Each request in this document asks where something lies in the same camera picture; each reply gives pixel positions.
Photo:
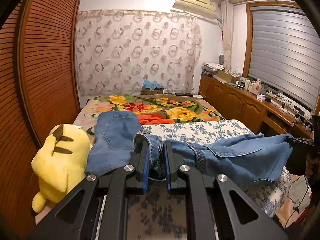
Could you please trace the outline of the blue denim jeans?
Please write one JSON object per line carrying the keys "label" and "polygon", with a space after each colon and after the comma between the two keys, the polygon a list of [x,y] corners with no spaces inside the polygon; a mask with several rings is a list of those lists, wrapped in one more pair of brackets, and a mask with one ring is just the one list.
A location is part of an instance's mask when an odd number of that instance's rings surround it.
{"label": "blue denim jeans", "polygon": [[[94,128],[95,143],[90,150],[86,174],[105,175],[127,165],[134,153],[147,142],[149,177],[166,178],[165,140],[143,130],[138,116],[132,112],[101,113]],[[273,184],[292,153],[286,142],[291,134],[265,137],[263,134],[244,134],[201,145],[191,141],[169,140],[172,151],[181,155],[185,163],[202,174],[216,177],[225,174],[240,187],[253,184]]]}

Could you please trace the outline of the cream window curtain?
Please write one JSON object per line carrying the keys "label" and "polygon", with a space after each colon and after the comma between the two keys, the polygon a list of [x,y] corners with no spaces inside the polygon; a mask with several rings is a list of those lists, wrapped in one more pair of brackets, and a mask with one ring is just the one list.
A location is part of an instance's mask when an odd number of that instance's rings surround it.
{"label": "cream window curtain", "polygon": [[234,30],[233,5],[228,0],[221,1],[222,34],[223,34],[223,55],[224,64],[227,70],[231,70],[231,56]]}

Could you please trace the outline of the grey window blind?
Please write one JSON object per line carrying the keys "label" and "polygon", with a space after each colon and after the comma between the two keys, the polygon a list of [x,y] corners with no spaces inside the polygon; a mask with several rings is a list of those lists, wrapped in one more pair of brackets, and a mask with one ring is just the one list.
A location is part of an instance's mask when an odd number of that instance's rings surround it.
{"label": "grey window blind", "polygon": [[304,12],[284,6],[251,7],[249,76],[289,94],[311,110],[319,95],[319,36]]}

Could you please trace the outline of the brown louvered wardrobe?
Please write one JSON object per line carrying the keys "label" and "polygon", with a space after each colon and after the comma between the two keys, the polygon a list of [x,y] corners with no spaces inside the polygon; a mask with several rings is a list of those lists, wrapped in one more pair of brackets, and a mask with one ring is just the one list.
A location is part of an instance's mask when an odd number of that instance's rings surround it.
{"label": "brown louvered wardrobe", "polygon": [[1,239],[25,239],[39,191],[31,161],[50,130],[80,111],[80,0],[1,0]]}

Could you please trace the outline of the patterned sheer wall curtain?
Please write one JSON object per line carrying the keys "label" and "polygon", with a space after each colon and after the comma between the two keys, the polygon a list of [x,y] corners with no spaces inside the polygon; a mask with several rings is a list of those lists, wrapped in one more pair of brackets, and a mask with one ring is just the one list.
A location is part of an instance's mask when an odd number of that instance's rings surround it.
{"label": "patterned sheer wall curtain", "polygon": [[202,36],[188,14],[90,10],[78,15],[75,70],[80,97],[136,94],[144,81],[191,93]]}

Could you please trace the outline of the floral colourful blanket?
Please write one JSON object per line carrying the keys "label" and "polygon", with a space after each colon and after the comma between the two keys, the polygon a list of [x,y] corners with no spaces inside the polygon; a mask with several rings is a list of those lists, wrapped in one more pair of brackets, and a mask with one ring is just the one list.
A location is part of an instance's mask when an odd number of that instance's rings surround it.
{"label": "floral colourful blanket", "polygon": [[127,111],[138,116],[141,125],[219,121],[224,117],[201,98],[177,95],[100,95],[88,100],[73,124],[90,139],[100,114]]}

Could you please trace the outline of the white air conditioner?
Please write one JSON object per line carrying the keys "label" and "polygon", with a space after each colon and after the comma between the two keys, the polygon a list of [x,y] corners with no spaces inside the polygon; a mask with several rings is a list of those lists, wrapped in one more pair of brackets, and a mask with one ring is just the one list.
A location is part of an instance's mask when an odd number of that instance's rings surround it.
{"label": "white air conditioner", "polygon": [[218,18],[216,13],[216,3],[211,0],[175,0],[172,7],[210,18],[212,20]]}

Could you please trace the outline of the pink bottle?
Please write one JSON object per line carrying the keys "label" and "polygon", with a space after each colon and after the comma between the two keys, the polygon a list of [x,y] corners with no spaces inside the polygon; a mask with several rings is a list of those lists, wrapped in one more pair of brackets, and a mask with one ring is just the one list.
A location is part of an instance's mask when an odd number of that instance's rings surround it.
{"label": "pink bottle", "polygon": [[257,79],[254,86],[253,86],[252,93],[254,95],[259,95],[259,94],[261,94],[261,89],[262,89],[261,80]]}

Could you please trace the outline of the yellow Pikachu plush toy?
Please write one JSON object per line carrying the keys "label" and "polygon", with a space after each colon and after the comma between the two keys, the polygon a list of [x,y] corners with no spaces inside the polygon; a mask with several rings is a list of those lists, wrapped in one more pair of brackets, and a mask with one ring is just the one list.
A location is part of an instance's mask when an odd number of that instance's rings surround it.
{"label": "yellow Pikachu plush toy", "polygon": [[39,179],[40,191],[32,201],[36,213],[46,202],[57,204],[85,177],[87,157],[92,144],[79,126],[55,126],[31,161]]}

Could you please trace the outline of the stack of papers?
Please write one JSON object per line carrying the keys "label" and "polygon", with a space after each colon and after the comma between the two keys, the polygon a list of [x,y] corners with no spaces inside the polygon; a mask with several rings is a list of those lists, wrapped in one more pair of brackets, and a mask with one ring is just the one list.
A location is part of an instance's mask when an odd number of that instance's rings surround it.
{"label": "stack of papers", "polygon": [[217,75],[219,71],[224,70],[225,66],[217,63],[204,62],[202,64],[202,74],[206,76]]}

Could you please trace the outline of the blue white floral quilt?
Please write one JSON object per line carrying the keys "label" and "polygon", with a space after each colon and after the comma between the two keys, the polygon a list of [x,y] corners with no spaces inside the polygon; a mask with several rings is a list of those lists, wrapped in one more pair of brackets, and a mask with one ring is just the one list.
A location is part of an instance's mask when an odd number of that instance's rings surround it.
{"label": "blue white floral quilt", "polygon": [[[249,134],[251,131],[238,120],[188,122],[182,124],[144,125],[143,131],[162,140],[210,144],[217,140]],[[285,168],[272,186],[257,186],[247,191],[270,217],[282,215],[289,208],[291,174]],[[186,239],[185,199],[171,196],[165,182],[150,181],[143,196],[129,197],[128,239]]]}

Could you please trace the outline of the grey cloth on floor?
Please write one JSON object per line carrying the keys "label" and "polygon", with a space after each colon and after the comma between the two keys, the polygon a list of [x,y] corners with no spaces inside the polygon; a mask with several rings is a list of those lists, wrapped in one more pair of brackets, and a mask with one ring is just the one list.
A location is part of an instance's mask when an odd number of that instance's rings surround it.
{"label": "grey cloth on floor", "polygon": [[305,210],[311,202],[311,188],[306,176],[302,175],[296,179],[289,190],[289,198],[293,202],[293,209],[298,213]]}

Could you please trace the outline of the wooden sideboard cabinet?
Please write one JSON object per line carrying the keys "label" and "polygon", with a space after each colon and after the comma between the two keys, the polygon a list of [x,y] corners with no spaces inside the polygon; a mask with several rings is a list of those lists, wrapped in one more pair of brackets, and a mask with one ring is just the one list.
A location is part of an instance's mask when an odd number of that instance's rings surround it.
{"label": "wooden sideboard cabinet", "polygon": [[312,132],[295,123],[294,116],[284,113],[270,102],[259,101],[247,90],[201,75],[199,93],[225,119],[239,120],[255,134],[273,136],[290,133],[294,137],[313,138]]}

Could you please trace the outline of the cardboard box with blue cloth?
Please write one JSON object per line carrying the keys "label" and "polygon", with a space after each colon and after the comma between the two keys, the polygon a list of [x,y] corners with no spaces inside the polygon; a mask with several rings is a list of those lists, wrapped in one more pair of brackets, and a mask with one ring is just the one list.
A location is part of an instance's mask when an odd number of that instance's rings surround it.
{"label": "cardboard box with blue cloth", "polygon": [[142,85],[142,94],[163,94],[163,86],[156,82],[150,82],[149,80],[144,80]]}

